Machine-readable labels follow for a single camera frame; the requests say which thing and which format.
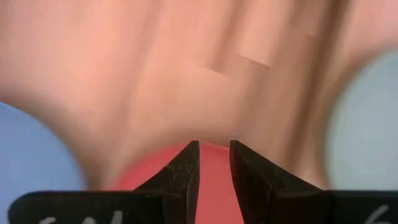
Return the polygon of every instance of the skin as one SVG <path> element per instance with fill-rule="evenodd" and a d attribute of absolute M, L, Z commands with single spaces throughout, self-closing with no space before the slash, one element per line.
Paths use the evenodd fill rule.
<path fill-rule="evenodd" d="M 336 83 L 398 40 L 395 0 L 336 2 L 1 1 L 0 101 L 54 130 L 93 189 L 190 139 L 239 139 L 327 188 Z"/>

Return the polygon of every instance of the light blue background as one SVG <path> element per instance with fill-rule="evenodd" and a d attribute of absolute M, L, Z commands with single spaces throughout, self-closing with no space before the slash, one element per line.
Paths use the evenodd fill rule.
<path fill-rule="evenodd" d="M 72 155 L 42 123 L 0 103 L 0 224 L 9 205 L 36 190 L 85 188 Z"/>
<path fill-rule="evenodd" d="M 398 190 L 398 52 L 359 72 L 329 122 L 330 179 L 335 189 Z"/>

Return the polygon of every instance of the finger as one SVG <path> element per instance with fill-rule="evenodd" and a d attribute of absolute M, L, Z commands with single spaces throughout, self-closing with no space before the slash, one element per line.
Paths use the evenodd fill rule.
<path fill-rule="evenodd" d="M 314 14 L 313 20 L 321 20 L 321 26 L 328 22 L 327 13 Z M 304 11 L 313 7 L 305 6 Z M 302 117 L 307 91 L 311 88 L 313 68 L 320 52 L 321 41 L 309 35 L 308 30 L 316 30 L 317 23 L 308 23 L 303 29 L 301 22 L 308 22 L 307 15 L 297 16 L 298 23 L 288 28 L 288 33 L 275 56 L 274 66 L 270 69 L 267 85 L 261 96 L 260 107 L 253 119 L 252 136 L 247 136 L 254 145 L 275 162 L 291 166 L 290 146 Z"/>
<path fill-rule="evenodd" d="M 233 97 L 236 111 L 236 133 L 232 139 L 239 138 L 240 130 L 247 130 L 248 122 L 252 119 L 252 112 L 257 109 L 262 90 L 266 87 L 269 70 L 268 66 L 255 62 L 238 54 L 227 55 L 222 72 L 229 77 L 229 89 Z"/>
<path fill-rule="evenodd" d="M 76 44 L 84 51 L 76 57 L 80 62 L 74 60 L 79 70 L 74 74 L 75 91 L 71 94 L 75 98 L 80 95 L 74 109 L 80 117 L 87 118 L 81 123 L 87 134 L 84 141 L 73 133 L 66 136 L 70 142 L 78 143 L 71 149 L 84 165 L 90 187 L 101 186 L 114 158 L 123 149 L 121 133 L 128 128 L 130 92 L 136 83 L 138 62 L 145 52 L 142 46 L 147 44 L 154 13 L 155 1 L 101 1 L 90 5 L 81 21 L 82 35 Z"/>
<path fill-rule="evenodd" d="M 271 66 L 277 46 L 289 24 L 293 0 L 253 0 L 242 21 L 236 52 L 263 65 Z"/>
<path fill-rule="evenodd" d="M 197 3 L 184 0 L 160 2 L 157 24 L 151 31 L 147 52 L 141 57 L 137 74 L 139 85 L 132 93 L 133 103 L 129 110 L 131 120 L 126 127 L 127 134 L 121 141 L 123 150 L 113 158 L 107 183 L 114 180 L 131 159 L 141 153 L 142 146 L 148 143 L 149 135 L 155 136 L 172 125 L 169 116 L 176 106 L 182 58 L 196 18 Z"/>
<path fill-rule="evenodd" d="M 398 44 L 398 16 L 393 11 L 396 1 L 350 1 L 336 38 L 322 88 L 329 90 L 345 70 L 357 67 L 380 50 Z"/>
<path fill-rule="evenodd" d="M 243 0 L 204 0 L 192 35 L 191 57 L 198 66 L 214 70 L 218 57 L 231 35 L 234 17 Z"/>
<path fill-rule="evenodd" d="M 183 126 L 179 128 L 207 139 L 216 139 L 220 133 L 225 138 L 231 129 L 228 121 L 235 113 L 228 85 L 230 78 L 187 62 L 182 83 L 178 94 L 179 110 L 174 114 Z"/>
<path fill-rule="evenodd" d="M 325 30 L 325 15 L 331 9 L 330 2 L 325 0 L 304 0 L 300 1 L 296 6 L 292 25 L 297 26 L 305 34 L 321 38 L 322 32 Z"/>

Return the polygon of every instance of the red object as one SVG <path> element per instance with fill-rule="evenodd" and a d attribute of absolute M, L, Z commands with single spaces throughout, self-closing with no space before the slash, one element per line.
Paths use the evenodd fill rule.
<path fill-rule="evenodd" d="M 171 147 L 134 164 L 115 190 L 134 190 L 166 166 L 184 146 Z M 243 224 L 229 168 L 228 148 L 200 143 L 197 224 Z"/>

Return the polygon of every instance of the black plastic tool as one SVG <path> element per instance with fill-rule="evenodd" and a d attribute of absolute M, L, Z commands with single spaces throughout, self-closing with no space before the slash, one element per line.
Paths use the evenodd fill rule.
<path fill-rule="evenodd" d="M 398 223 L 398 192 L 321 190 L 238 141 L 230 163 L 245 224 Z"/>
<path fill-rule="evenodd" d="M 199 189 L 199 143 L 128 192 L 34 192 L 9 209 L 10 224 L 193 224 Z"/>
<path fill-rule="evenodd" d="M 321 190 L 238 141 L 233 184 L 245 224 L 398 224 L 398 192 Z M 35 192 L 16 200 L 10 224 L 193 224 L 199 143 L 128 192 Z"/>

